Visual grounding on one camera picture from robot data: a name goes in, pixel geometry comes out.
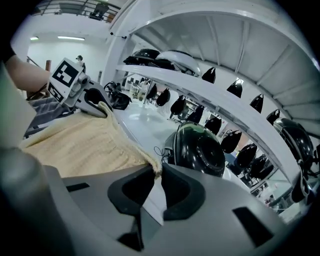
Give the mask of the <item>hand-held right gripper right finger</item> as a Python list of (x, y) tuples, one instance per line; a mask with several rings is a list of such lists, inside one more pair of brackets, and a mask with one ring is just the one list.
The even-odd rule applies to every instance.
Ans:
[(278, 255), (291, 227), (237, 184), (164, 164), (164, 224), (144, 256)]

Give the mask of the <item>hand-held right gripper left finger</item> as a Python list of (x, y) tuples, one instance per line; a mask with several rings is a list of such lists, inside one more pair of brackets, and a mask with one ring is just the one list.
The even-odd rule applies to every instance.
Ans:
[[(46, 165), (44, 173), (55, 207), (67, 229), (69, 256), (157, 256), (155, 224), (142, 211), (143, 191), (155, 175), (150, 165), (62, 178)], [(150, 240), (143, 242), (142, 232)]]

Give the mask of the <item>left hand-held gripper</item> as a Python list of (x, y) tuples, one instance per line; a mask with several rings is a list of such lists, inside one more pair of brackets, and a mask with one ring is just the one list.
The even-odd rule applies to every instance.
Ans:
[[(62, 106), (76, 107), (88, 115), (107, 118), (100, 110), (99, 102), (103, 102), (112, 110), (107, 93), (97, 88), (84, 89), (91, 81), (83, 72), (83, 68), (68, 58), (64, 58), (49, 77), (46, 89)], [(78, 99), (82, 93), (83, 100)]]

